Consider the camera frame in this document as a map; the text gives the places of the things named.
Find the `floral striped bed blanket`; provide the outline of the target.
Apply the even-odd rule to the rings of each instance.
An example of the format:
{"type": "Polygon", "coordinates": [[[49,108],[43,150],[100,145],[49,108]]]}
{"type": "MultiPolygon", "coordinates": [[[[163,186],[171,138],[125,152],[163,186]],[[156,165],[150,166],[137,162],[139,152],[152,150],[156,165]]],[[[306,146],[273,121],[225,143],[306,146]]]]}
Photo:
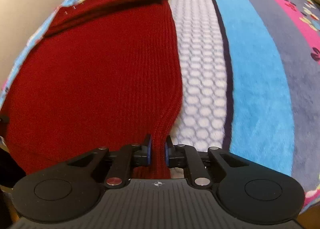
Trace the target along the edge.
{"type": "MultiPolygon", "coordinates": [[[[29,52],[64,0],[29,38],[1,91],[1,108],[29,52]]],[[[319,202],[319,3],[168,0],[182,78],[168,135],[204,152],[220,147],[286,174],[319,202]]]]}

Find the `red knit sweater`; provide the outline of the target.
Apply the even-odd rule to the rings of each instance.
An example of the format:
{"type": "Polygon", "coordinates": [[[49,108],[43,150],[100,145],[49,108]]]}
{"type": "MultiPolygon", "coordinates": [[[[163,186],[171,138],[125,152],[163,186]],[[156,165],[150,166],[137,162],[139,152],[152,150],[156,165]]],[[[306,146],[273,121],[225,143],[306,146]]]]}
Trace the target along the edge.
{"type": "Polygon", "coordinates": [[[85,0],[60,8],[27,55],[1,108],[1,134],[27,174],[150,135],[151,164],[135,177],[168,179],[165,138],[181,103],[168,0],[85,0]]]}

